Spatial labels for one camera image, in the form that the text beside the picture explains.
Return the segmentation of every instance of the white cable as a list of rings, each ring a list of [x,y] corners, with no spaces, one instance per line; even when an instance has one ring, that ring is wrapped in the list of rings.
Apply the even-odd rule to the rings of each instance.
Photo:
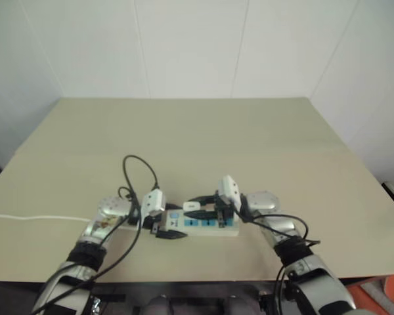
[[[11,220],[48,220],[48,219],[57,219],[57,220],[73,220],[73,221],[82,221],[89,222],[91,219],[78,218],[78,217],[64,217],[60,215],[37,215],[34,217],[17,217],[16,215],[0,215],[0,219],[11,219]]]

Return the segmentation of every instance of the floor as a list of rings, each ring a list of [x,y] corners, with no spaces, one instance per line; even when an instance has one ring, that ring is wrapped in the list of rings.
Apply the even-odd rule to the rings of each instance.
[[[29,314],[38,285],[0,282],[0,315]],[[164,294],[173,298],[175,315],[218,315],[222,314],[219,301],[231,296],[243,298],[255,314],[262,313],[258,305],[260,291],[271,292],[270,283],[129,283],[97,285],[96,295],[104,299],[111,295],[115,301],[101,303],[101,315],[138,315],[140,308],[152,298]],[[294,303],[284,302],[286,315],[300,315]]]

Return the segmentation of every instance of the beige table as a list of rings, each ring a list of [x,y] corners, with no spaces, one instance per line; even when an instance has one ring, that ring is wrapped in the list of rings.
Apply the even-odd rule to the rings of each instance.
[[[0,176],[0,213],[92,218],[124,184],[121,160],[155,168],[168,201],[211,194],[226,174],[241,192],[270,190],[339,277],[394,273],[394,204],[304,98],[63,99]],[[140,196],[148,171],[129,166]],[[44,281],[85,223],[0,219],[0,280]],[[119,231],[105,264],[129,245]],[[238,237],[159,240],[147,232],[103,282],[272,280],[280,262],[259,228]]]

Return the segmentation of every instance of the table surface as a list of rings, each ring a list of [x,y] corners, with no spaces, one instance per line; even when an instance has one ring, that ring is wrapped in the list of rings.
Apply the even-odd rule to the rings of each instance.
[[[241,192],[269,190],[305,219],[314,252],[340,278],[394,274],[394,204],[305,98],[60,100],[0,176],[0,214],[93,218],[124,184],[121,160],[156,170],[167,200],[212,194],[232,175]],[[148,171],[129,162],[139,196]],[[0,219],[0,280],[45,281],[84,222]],[[119,231],[104,262],[134,233]],[[159,240],[143,232],[102,282],[273,280],[280,261],[257,226],[237,237]]]

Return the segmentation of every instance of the white wall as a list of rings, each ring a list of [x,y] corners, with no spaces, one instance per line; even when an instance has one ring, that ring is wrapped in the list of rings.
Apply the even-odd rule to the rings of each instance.
[[[394,176],[394,0],[0,0],[0,164],[62,96],[307,96]]]

